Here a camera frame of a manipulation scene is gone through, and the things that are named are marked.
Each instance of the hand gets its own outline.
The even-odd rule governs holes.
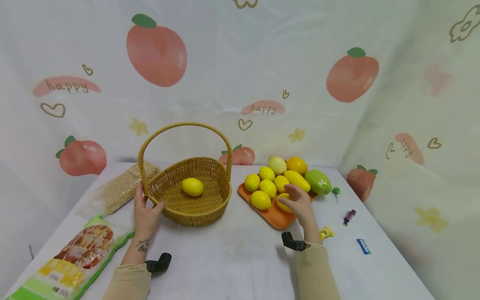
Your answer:
[[[283,197],[279,197],[278,200],[281,204],[290,208],[297,217],[303,227],[303,238],[312,243],[322,244],[310,196],[296,185],[286,184],[284,187],[290,200]]]
[[[147,196],[143,196],[144,186],[140,182],[135,193],[135,236],[149,240],[155,233],[158,219],[165,208],[165,201],[160,202],[152,209],[146,208]]]

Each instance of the wrist tattoo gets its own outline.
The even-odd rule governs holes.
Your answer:
[[[136,246],[138,249],[138,252],[147,252],[149,242],[150,240],[141,240],[140,242],[138,242]]]

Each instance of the black clip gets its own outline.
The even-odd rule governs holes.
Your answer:
[[[303,240],[294,240],[292,234],[287,231],[282,233],[283,245],[287,248],[293,249],[295,251],[305,250],[305,241]]]
[[[168,269],[170,265],[170,261],[172,260],[172,256],[170,253],[162,253],[158,261],[146,261],[147,264],[147,271],[150,273],[159,273],[164,272]]]

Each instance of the plastic bag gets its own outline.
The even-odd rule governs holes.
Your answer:
[[[93,218],[6,300],[78,300],[133,234]]]
[[[148,162],[144,162],[144,169],[149,180],[160,172],[157,166]],[[113,214],[135,196],[140,181],[140,170],[136,164],[87,194],[88,199],[76,214],[86,218]]]

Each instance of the bag of grain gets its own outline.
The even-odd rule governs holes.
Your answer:
[[[160,173],[157,166],[148,162],[144,162],[144,169],[149,180]],[[135,196],[137,185],[141,180],[140,170],[136,164],[85,195],[87,200],[76,211],[76,214],[85,218],[105,217],[113,214]]]

